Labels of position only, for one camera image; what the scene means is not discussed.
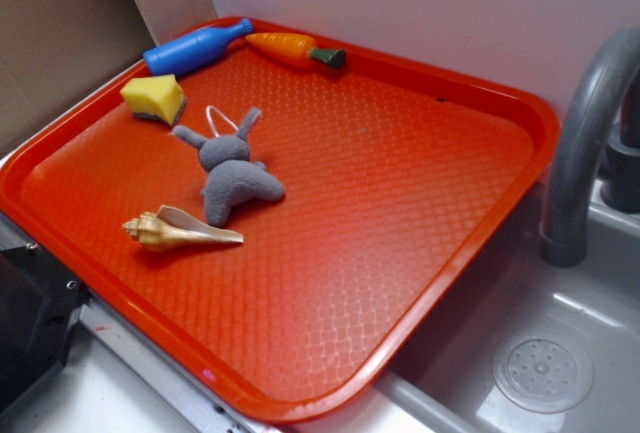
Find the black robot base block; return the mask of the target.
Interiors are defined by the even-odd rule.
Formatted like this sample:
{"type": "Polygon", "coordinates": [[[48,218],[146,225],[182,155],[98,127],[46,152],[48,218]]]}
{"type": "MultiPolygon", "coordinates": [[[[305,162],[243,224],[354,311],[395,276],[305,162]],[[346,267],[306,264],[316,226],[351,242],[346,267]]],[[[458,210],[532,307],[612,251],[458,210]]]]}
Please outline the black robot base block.
{"type": "Polygon", "coordinates": [[[83,282],[36,243],[1,252],[1,417],[61,372],[83,282]]]}

